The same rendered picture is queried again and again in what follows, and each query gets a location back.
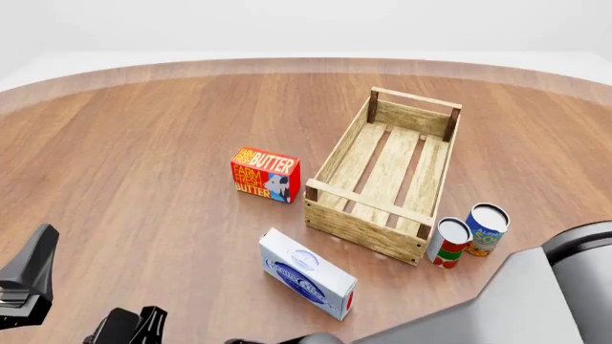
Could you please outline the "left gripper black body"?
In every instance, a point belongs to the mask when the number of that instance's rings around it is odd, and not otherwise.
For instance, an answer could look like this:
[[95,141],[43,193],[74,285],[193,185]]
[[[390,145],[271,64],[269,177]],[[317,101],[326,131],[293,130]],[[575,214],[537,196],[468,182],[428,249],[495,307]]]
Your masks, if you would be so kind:
[[0,287],[0,329],[40,326],[53,303],[53,286],[42,290]]

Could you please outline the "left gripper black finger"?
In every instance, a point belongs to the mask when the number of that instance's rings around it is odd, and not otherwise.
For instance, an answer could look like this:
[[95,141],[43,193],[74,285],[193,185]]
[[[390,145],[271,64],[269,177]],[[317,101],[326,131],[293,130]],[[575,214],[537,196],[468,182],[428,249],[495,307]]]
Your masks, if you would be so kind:
[[53,226],[39,226],[15,257],[0,269],[0,288],[53,298],[52,272],[58,238]]
[[158,306],[146,306],[129,344],[162,344],[167,312]]

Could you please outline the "wooden slat tray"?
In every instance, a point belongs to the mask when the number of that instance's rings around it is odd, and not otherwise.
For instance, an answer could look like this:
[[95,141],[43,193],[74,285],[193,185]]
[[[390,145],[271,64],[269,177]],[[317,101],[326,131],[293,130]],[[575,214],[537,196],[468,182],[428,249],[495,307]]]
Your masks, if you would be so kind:
[[432,240],[461,109],[372,88],[306,182],[307,226],[418,265]]

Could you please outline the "white cream cheese box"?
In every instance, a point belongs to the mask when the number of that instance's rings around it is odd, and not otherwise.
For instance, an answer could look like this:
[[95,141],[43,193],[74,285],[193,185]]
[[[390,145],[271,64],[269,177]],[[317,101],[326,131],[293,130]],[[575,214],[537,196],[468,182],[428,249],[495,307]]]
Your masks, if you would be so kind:
[[276,228],[260,237],[259,247],[263,270],[271,276],[338,321],[350,312],[356,277]]

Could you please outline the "red butter box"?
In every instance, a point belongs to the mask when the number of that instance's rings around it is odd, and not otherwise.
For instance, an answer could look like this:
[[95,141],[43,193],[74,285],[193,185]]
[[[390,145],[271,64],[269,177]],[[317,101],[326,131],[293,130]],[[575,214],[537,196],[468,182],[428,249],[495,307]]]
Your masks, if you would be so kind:
[[295,157],[243,146],[230,165],[235,188],[247,194],[290,204],[301,186]]

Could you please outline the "red tomato tin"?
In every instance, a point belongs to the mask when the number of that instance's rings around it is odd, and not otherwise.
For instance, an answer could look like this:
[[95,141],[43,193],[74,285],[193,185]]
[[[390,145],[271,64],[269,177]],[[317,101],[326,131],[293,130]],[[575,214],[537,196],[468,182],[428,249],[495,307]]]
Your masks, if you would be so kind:
[[433,230],[426,249],[427,258],[439,269],[453,269],[472,240],[473,235],[466,223],[445,217]]

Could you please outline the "blue soup tin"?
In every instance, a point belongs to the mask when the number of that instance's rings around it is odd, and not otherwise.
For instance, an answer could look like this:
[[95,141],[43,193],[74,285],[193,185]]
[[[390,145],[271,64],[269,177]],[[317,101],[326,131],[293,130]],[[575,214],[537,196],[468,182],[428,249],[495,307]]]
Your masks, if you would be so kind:
[[508,231],[510,217],[498,205],[479,203],[472,207],[466,224],[472,234],[467,252],[478,257],[492,253],[497,243]]

